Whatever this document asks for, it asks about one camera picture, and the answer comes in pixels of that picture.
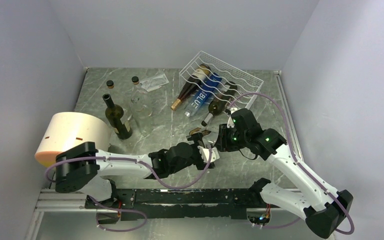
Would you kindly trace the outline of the silver capped dark bottle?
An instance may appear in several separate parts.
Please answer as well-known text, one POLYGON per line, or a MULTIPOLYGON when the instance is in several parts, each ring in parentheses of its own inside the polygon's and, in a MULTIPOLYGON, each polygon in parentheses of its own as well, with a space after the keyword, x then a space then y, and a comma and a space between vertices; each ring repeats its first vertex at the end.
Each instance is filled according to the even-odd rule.
POLYGON ((226 91, 219 93, 209 104, 208 106, 208 114, 201 121, 201 125, 206 127, 211 119, 215 116, 220 115, 226 106, 229 104, 229 101, 233 98, 236 91, 238 90, 238 86, 234 84, 228 83, 228 88, 226 91))

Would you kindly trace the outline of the blue label water bottle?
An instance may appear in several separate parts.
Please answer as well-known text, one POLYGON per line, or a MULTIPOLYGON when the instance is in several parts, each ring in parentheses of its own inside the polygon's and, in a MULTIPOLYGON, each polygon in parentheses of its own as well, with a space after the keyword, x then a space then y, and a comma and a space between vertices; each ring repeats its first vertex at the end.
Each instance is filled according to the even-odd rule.
POLYGON ((192 99, 188 102, 185 107, 184 115, 188 118, 192 117, 197 113, 197 111, 202 107, 202 105, 207 101, 207 99, 212 96, 211 93, 218 88, 219 83, 222 78, 217 74, 213 73, 202 85, 202 90, 198 90, 198 92, 192 97, 192 99))

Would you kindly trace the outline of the gold capped wine bottle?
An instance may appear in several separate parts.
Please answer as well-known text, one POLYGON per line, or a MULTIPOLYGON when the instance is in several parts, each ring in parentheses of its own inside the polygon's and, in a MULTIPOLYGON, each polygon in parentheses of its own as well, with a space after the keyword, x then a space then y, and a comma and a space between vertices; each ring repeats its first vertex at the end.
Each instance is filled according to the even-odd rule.
POLYGON ((186 80, 186 83, 183 85, 178 97, 176 100, 173 102, 171 105, 171 110, 175 111, 179 105, 186 99, 188 98, 192 93, 195 92, 195 90, 200 86, 202 83, 202 80, 199 78, 194 78, 194 77, 189 77, 186 80))

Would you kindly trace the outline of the dark green wine bottle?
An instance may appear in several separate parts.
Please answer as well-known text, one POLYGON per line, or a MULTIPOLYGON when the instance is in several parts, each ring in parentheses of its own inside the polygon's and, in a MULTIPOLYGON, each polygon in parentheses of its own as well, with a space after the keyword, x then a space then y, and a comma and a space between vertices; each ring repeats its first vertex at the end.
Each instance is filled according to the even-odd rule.
POLYGON ((107 118, 117 137, 121 140, 130 138, 133 134, 133 130, 130 127, 124 109, 120 105, 114 103, 109 93, 105 93, 102 96, 102 99, 106 104, 105 117, 107 118))

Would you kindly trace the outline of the clear bottle white label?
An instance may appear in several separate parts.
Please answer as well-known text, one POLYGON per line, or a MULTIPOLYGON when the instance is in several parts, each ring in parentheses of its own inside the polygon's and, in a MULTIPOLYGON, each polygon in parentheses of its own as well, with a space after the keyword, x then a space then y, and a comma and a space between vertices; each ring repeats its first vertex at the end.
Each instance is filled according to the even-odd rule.
POLYGON ((110 93, 105 93, 102 96, 102 99, 104 100, 108 109, 118 109, 124 113, 126 112, 126 110, 117 102, 117 99, 113 98, 110 93))

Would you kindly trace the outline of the brown label bottle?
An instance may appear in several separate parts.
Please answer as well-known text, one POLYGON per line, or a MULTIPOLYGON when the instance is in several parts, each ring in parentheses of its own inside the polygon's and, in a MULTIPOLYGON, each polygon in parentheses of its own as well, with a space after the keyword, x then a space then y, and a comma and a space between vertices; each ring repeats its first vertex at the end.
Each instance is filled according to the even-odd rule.
POLYGON ((202 140, 203 140, 204 146, 202 146, 202 147, 214 147, 215 146, 217 133, 214 131, 211 131, 209 129, 197 127, 197 128, 192 129, 188 133, 187 136, 192 135, 194 133, 198 133, 198 132, 201 132, 203 134, 202 140))

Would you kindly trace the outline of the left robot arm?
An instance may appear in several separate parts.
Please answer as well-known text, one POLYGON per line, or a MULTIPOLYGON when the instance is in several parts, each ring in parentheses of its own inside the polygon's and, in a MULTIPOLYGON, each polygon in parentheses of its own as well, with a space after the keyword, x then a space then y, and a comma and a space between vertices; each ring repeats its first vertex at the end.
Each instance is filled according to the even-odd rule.
POLYGON ((204 144, 202 134, 195 133, 169 149, 142 155, 126 155, 104 151, 87 141, 74 146, 55 158, 55 190, 58 193, 81 192, 106 208, 119 200, 114 181, 107 176, 134 176, 161 181, 189 166, 198 170, 214 166, 220 158, 218 150, 204 144))

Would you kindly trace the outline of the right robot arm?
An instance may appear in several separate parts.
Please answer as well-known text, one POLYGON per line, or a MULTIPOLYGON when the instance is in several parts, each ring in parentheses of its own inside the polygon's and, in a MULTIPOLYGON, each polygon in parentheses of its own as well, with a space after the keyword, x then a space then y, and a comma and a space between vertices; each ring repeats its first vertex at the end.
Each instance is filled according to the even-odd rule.
POLYGON ((346 189, 339 191, 297 157, 287 140, 275 129, 262 129, 247 108, 234 111, 227 123, 219 125, 215 146, 219 152, 249 149, 251 153, 280 170, 300 192, 293 192, 268 179, 255 182, 250 202, 280 207, 304 220, 318 237, 327 239, 347 217, 354 200, 346 189))

